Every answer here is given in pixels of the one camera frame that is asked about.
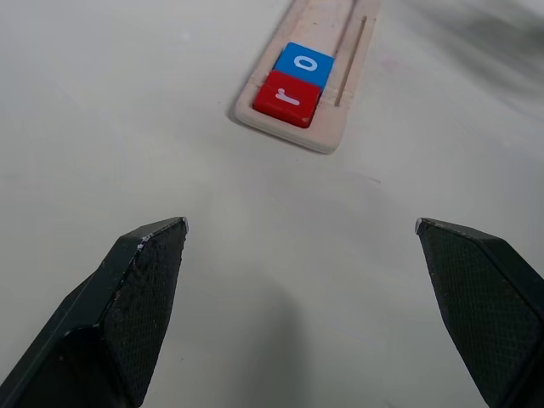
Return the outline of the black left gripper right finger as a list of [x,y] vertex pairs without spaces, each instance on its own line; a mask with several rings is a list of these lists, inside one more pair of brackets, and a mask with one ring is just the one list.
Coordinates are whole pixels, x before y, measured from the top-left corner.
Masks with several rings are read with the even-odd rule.
[[506,241],[420,218],[442,320],[489,408],[544,408],[544,278]]

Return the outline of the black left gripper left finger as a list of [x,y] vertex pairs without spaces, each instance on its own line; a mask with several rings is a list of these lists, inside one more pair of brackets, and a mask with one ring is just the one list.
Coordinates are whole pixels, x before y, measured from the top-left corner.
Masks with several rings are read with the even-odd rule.
[[173,310],[185,218],[120,236],[0,384],[0,408],[141,408]]

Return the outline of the red letter tile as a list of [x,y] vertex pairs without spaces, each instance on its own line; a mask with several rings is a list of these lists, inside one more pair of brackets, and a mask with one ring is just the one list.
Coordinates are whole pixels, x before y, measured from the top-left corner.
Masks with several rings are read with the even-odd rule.
[[252,102],[255,111],[298,128],[308,128],[320,88],[281,71],[271,71]]

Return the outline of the wooden tile rack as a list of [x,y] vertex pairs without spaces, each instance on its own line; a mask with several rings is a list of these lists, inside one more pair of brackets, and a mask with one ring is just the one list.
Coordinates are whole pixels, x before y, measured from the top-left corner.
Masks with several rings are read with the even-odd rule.
[[235,102],[235,118],[321,154],[335,151],[380,6],[293,0]]

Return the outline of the blue letter tile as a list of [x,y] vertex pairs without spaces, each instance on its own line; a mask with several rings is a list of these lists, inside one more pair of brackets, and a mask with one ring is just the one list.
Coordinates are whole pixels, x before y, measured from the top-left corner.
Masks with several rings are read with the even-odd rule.
[[328,55],[289,42],[275,62],[274,70],[323,90],[332,71],[334,59]]

